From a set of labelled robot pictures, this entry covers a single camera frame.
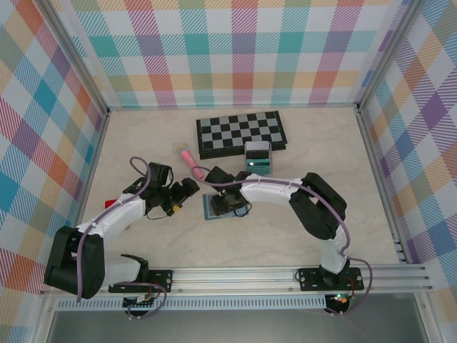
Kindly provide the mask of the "teal leather card wallet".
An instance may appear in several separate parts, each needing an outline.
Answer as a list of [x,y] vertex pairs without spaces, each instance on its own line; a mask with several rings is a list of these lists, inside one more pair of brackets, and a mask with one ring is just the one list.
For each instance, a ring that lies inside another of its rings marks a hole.
[[226,214],[216,215],[211,206],[211,200],[215,196],[218,196],[218,194],[210,193],[210,194],[203,195],[204,219],[206,221],[216,220],[216,219],[242,218],[242,217],[246,216],[252,208],[251,204],[247,204],[244,208],[237,209],[235,212],[229,212]]

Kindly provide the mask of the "clear acrylic card stand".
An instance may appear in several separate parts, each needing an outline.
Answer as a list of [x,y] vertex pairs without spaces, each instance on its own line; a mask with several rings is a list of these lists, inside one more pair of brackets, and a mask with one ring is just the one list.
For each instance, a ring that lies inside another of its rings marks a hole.
[[245,165],[246,165],[246,160],[247,159],[269,159],[271,162],[271,173],[273,169],[273,162],[272,162],[272,150],[270,151],[252,151],[248,152],[247,154],[245,153]]

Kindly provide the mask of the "pink marker pen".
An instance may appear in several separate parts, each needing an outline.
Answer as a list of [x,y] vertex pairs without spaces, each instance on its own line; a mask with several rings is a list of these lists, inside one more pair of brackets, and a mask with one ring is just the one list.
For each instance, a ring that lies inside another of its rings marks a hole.
[[178,143],[175,146],[175,152],[182,158],[182,160],[185,162],[187,167],[191,170],[192,174],[197,179],[204,178],[204,174],[200,169],[197,168],[197,163],[195,162],[194,158],[192,157],[192,154],[191,154],[187,144]]

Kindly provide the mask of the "black and grey chessboard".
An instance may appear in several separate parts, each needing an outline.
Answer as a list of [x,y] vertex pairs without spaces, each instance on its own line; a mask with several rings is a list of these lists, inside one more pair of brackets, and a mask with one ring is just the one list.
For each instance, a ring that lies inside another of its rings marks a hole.
[[198,119],[196,135],[200,159],[242,155],[248,141],[268,141],[274,151],[288,143],[278,111]]

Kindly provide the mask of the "grey metal panel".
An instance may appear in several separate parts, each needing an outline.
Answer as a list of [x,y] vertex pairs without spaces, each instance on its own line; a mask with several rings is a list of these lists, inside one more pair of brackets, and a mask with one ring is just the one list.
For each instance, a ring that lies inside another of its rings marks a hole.
[[306,311],[58,312],[46,343],[428,343],[415,322]]

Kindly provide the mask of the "aluminium frame rail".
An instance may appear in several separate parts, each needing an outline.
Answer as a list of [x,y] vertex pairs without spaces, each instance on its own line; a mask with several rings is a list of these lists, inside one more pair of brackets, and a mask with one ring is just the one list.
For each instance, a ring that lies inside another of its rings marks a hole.
[[91,138],[87,139],[85,133],[81,132],[76,141],[76,151],[71,162],[72,169],[76,166],[74,173],[77,178],[74,187],[71,188],[76,198],[71,203],[64,227],[75,227],[82,223],[109,119],[109,114],[100,117]]
[[376,156],[376,151],[374,149],[373,140],[368,132],[368,126],[366,124],[363,113],[357,107],[354,109],[354,114],[356,116],[356,121],[361,133],[363,144],[365,146],[366,153],[368,155],[368,160],[371,165],[371,170],[375,179],[376,187],[381,199],[384,213],[386,215],[386,220],[388,222],[388,227],[391,231],[391,236],[393,239],[394,247],[396,248],[398,260],[403,264],[410,264],[410,255],[407,248],[403,245],[403,237],[401,233],[401,228],[399,226],[398,218],[396,216],[394,205],[388,194],[388,187],[386,180],[383,175],[383,170],[381,164]]

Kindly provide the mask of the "aluminium mounting rail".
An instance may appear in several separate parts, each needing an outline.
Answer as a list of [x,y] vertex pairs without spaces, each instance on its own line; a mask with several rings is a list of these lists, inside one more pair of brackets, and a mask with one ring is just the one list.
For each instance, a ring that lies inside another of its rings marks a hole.
[[[418,293],[431,292],[433,286],[421,264],[352,264],[361,270],[364,290],[310,291],[307,294]],[[169,294],[283,294],[302,292],[296,278],[299,267],[184,267],[171,269]]]

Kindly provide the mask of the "aluminium frame post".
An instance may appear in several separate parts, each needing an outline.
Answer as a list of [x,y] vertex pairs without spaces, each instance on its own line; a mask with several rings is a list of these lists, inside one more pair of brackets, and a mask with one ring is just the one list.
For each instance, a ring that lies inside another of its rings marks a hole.
[[363,112],[374,96],[426,1],[392,0],[373,41],[368,61],[362,68],[361,85],[353,102],[358,113]]
[[54,25],[56,30],[56,35],[59,38],[59,41],[64,46],[64,52],[67,53],[69,61],[72,66],[75,68],[76,73],[81,77],[81,82],[87,89],[87,92],[91,98],[96,102],[98,108],[102,110],[104,116],[109,116],[109,108],[104,101],[104,98],[99,91],[92,75],[90,74],[88,68],[86,67],[81,54],[79,53],[76,45],[67,32],[63,22],[61,21],[58,12],[54,9],[51,4],[51,0],[40,0],[43,4],[46,13],[50,16],[50,21]]

